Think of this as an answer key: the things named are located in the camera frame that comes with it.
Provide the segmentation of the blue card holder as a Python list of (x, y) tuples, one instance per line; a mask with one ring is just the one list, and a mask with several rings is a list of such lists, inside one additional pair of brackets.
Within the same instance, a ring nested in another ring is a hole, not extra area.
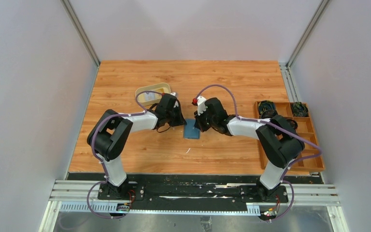
[(200, 138), (200, 130), (195, 127), (195, 119), (186, 119), (185, 121), (183, 138), (198, 140)]

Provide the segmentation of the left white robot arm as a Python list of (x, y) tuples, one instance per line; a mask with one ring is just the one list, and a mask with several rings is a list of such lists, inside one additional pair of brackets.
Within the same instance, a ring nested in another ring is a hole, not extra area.
[(109, 187), (111, 195), (118, 200), (126, 198), (130, 192), (120, 155), (131, 133), (186, 124), (176, 93), (163, 93), (159, 103), (139, 113), (106, 110), (87, 138), (94, 157), (105, 172), (103, 186)]

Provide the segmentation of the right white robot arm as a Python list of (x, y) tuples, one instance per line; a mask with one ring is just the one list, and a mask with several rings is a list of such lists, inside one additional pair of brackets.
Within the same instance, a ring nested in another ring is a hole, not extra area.
[(192, 104), (197, 107), (195, 128), (201, 132), (213, 129), (226, 136), (245, 136), (260, 142), (268, 163), (257, 181), (256, 195), (263, 202), (274, 198), (289, 164), (305, 148), (288, 120), (281, 115), (263, 120), (229, 115), (218, 98), (199, 96)]

